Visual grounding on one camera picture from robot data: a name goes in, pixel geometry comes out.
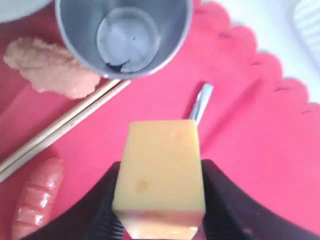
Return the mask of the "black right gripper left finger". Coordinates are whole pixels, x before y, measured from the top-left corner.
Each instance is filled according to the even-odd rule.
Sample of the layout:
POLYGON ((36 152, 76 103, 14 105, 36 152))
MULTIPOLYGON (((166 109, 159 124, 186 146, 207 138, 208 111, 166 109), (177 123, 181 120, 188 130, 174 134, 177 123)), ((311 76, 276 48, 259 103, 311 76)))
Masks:
POLYGON ((94 187, 62 215, 24 240, 122 240, 125 229, 112 212, 120 162, 111 165, 94 187))

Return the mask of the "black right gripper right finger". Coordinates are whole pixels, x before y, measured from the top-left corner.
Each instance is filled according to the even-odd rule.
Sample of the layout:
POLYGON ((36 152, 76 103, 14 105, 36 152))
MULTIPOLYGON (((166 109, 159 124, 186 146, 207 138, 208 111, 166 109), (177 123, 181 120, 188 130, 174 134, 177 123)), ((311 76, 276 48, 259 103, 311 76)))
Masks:
POLYGON ((265 208, 234 184, 209 159, 201 162, 206 213, 202 222, 208 240, 318 240, 265 208))

